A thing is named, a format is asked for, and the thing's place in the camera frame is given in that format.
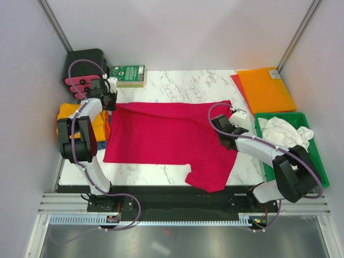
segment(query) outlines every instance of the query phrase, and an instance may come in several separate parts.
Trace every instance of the green tray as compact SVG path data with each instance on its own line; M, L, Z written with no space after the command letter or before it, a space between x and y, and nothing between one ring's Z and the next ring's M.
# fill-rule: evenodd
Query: green tray
M310 128L305 115L301 112L257 113L255 115L255 126L256 126L257 135L259 137L262 137L262 130L260 128L258 118L270 119L272 117L278 117L278 118L284 119L289 124L291 124L295 129L298 129L300 126L305 126L307 128ZM320 174L322 187L328 187L329 181L327 179L323 163L321 162L316 143L314 142L313 139L310 140L309 142L310 142L310 145L308 148L308 152L311 157L311 160L313 161L316 169L318 170ZM264 170L265 170L265 175L267 177L267 181L271 181L275 179L275 173L272 167L264 163Z

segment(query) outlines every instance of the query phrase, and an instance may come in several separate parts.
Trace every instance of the red cloth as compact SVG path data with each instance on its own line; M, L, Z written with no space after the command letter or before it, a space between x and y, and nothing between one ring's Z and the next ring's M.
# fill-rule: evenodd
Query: red cloth
M186 183L208 192L222 190L237 152L221 146L210 126L207 113L213 104L117 104L104 162L190 164ZM229 108L215 108L212 117L220 114L228 117Z

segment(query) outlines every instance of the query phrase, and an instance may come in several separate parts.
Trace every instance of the gray wall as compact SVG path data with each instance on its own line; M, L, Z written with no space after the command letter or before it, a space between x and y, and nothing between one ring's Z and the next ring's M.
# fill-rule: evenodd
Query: gray wall
M344 242L344 1L323 1L281 72L307 116L330 186L325 194Z
M48 0L75 50L148 70L276 66L311 0Z
M36 0L1 0L0 35L0 256L17 258L53 184L66 52Z

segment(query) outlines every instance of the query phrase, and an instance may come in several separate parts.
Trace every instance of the metal frame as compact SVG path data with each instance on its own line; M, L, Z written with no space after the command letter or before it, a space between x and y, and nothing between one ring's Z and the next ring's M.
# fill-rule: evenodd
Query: metal frame
M44 12L45 16L49 20L52 28L54 29L56 35L58 36L59 40L61 41L62 46L66 50L66 52L73 51L71 44L69 43L67 36L65 35L58 19L56 18L52 8L48 4L47 0L37 0L38 4L41 6L42 11Z
M285 65L285 63L287 62L287 60L289 59L290 55L292 54L292 52L294 51L294 49L296 48L300 38L302 37L303 33L305 32L310 20L312 19L312 17L314 16L316 10L318 9L318 7L320 6L320 3L323 0L313 0L310 7L308 8L305 16L303 17L300 25L298 26L294 36L292 37L288 47L286 48L281 60L279 61L278 65L277 65L277 71L280 73Z
M87 212L88 203L81 198L79 193L45 193L43 195L34 229L31 234L30 242L25 254L25 258L39 257L44 246L44 240L47 234L47 228L51 216L56 214L69 214L72 217L80 217L81 219L89 215L104 216L116 215L117 213L97 213ZM255 216L262 214L245 213L245 216ZM317 216L320 224L320 229L325 240L328 253L331 258L340 258L343 256L342 247L336 232L333 218L329 211L326 198L322 196L319 199L301 199L298 203L290 203L287 200L282 200L282 209L280 216ZM215 225L214 223L196 225L208 226ZM165 225L164 223L143 223L142 226L150 225ZM173 223L171 225L182 226L183 224ZM228 223L220 223L220 226L230 226Z

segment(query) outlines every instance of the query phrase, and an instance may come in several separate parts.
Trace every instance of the white marble surface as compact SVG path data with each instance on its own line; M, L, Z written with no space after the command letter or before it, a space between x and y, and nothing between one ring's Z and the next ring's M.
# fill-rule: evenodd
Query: white marble surface
M233 70L200 71L149 71L144 88L118 91L118 103L128 102L184 102L206 103L229 99L233 105L247 110L247 105L231 79ZM245 128L253 132L252 119L247 119ZM185 178L190 165L116 164L104 163L105 150L97 157L105 176L114 185L186 185ZM228 185L257 184L262 182L257 159L238 153ZM65 161L60 185L85 185L86 180L79 170Z

